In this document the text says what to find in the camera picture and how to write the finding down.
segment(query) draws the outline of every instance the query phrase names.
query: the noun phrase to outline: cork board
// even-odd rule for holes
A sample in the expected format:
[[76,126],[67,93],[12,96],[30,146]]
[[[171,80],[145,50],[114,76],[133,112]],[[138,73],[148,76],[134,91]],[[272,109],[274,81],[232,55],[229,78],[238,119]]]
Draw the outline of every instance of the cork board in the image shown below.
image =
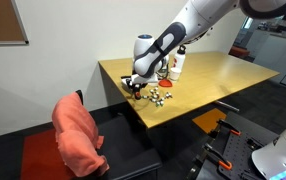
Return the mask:
[[0,0],[0,44],[28,44],[14,0]]

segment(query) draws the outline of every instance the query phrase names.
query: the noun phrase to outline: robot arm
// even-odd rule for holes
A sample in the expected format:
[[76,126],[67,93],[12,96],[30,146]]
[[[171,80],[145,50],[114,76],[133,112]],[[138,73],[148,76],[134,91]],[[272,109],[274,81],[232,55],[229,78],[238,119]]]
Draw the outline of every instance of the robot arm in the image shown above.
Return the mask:
[[155,66],[176,46],[200,39],[225,14],[241,8],[252,18],[269,19],[286,14],[286,0],[189,0],[170,26],[142,54],[134,57],[134,72],[151,77]]

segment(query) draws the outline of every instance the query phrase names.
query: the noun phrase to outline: desk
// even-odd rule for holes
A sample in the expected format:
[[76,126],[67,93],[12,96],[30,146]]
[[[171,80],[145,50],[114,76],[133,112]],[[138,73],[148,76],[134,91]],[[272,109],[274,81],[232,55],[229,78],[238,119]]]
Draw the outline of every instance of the desk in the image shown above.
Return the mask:
[[[179,81],[171,88],[159,87],[161,96],[170,92],[173,98],[166,99],[163,107],[156,107],[146,99],[135,100],[122,88],[121,76],[131,75],[132,72],[131,58],[100,60],[99,64],[147,128],[165,123],[278,74],[221,52],[186,54]],[[152,88],[147,86],[141,90],[141,94],[149,95]]]

